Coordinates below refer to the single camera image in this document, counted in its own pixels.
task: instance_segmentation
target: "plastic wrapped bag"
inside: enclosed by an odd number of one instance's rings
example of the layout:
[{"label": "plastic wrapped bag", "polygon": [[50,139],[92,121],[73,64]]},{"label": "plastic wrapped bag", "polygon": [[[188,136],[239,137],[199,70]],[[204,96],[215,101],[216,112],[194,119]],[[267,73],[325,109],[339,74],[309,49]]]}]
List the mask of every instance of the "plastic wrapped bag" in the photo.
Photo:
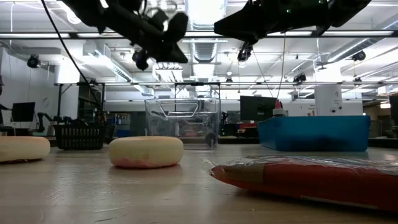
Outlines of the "plastic wrapped bag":
[{"label": "plastic wrapped bag", "polygon": [[209,164],[214,178],[243,189],[398,212],[398,161],[253,156]]}]

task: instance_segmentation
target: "ceiling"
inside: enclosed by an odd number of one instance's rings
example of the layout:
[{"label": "ceiling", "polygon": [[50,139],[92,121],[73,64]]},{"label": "ceiling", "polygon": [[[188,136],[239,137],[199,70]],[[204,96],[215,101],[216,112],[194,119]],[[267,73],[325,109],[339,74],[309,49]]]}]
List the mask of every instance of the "ceiling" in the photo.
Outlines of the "ceiling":
[{"label": "ceiling", "polygon": [[[156,0],[148,0],[149,3],[155,4]],[[184,1],[177,0],[178,8],[184,9]],[[226,15],[230,15],[243,7],[245,1],[229,0]],[[67,10],[57,2],[49,2],[48,7],[52,9],[52,17],[60,30],[60,32],[96,32],[95,28],[88,27],[83,23],[73,24],[68,20]],[[362,10],[353,17],[349,22],[339,28],[331,28],[336,30],[380,30],[391,21],[398,21],[398,0],[377,1],[373,0],[371,5]],[[12,4],[0,1],[0,33],[2,32],[53,32],[53,27],[49,22],[47,15],[44,13],[39,3],[20,3]],[[261,82],[263,76],[268,82],[279,82],[282,75],[287,75],[289,80],[296,73],[289,73],[297,68],[303,62],[313,59],[314,55],[327,55],[340,49],[350,43],[358,42],[361,39],[353,38],[267,38],[260,40],[254,46],[254,54],[249,58],[246,66],[238,66],[236,56],[242,42],[234,39],[225,39],[224,43],[220,43],[217,56],[214,63],[215,69],[210,80],[224,82],[227,72],[232,72],[234,82]],[[67,40],[67,46],[71,50],[73,56],[78,60],[88,77],[91,78],[109,78],[114,73],[104,68],[100,63],[92,63],[87,61],[82,54],[82,46],[86,40]],[[152,62],[149,61],[150,67],[145,71],[140,71],[133,63],[131,56],[134,48],[129,45],[128,40],[96,40],[97,46],[107,45],[111,51],[111,57],[120,64],[123,69],[142,82],[154,82],[152,76]],[[6,46],[9,41],[0,42]],[[179,47],[190,58],[190,44],[179,42]],[[18,50],[18,53],[24,55],[24,49],[29,48],[48,48],[56,47],[62,49],[58,40],[13,40],[12,48]],[[356,62],[355,68],[352,60],[342,60],[339,63],[343,80],[351,81],[353,75],[364,74],[370,71],[377,71],[383,66],[398,61],[398,41],[395,38],[383,39],[378,43],[364,49],[367,57],[362,62]],[[183,69],[182,76],[189,80],[195,78],[192,70],[192,64],[181,64]],[[313,66],[303,67],[307,75],[307,80],[313,80]],[[379,81],[385,80],[398,75],[398,69],[392,67],[386,72],[378,73],[375,76],[367,77],[363,81]],[[377,86],[368,86],[367,88],[375,88]]]}]

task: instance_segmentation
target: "red plastic bag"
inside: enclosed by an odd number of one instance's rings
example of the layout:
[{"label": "red plastic bag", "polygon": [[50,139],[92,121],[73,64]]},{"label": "red plastic bag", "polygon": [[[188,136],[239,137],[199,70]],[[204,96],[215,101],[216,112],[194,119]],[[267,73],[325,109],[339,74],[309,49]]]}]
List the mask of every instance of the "red plastic bag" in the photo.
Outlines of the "red plastic bag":
[{"label": "red plastic bag", "polygon": [[398,212],[398,161],[256,156],[214,165],[210,174],[243,189]]}]

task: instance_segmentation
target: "transparent box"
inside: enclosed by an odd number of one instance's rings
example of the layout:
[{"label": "transparent box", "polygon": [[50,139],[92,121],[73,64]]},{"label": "transparent box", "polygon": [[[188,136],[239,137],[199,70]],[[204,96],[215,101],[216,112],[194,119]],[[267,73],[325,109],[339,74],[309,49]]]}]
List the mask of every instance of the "transparent box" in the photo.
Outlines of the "transparent box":
[{"label": "transparent box", "polygon": [[185,149],[216,149],[220,126],[220,100],[176,98],[145,101],[147,135],[173,136]]}]

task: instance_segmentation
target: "black basket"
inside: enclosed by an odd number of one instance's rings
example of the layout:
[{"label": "black basket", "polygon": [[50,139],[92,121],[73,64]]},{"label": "black basket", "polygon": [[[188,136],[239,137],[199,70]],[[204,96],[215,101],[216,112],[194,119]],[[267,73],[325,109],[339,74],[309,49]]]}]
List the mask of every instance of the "black basket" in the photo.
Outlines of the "black basket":
[{"label": "black basket", "polygon": [[106,126],[54,125],[58,148],[102,149]]}]

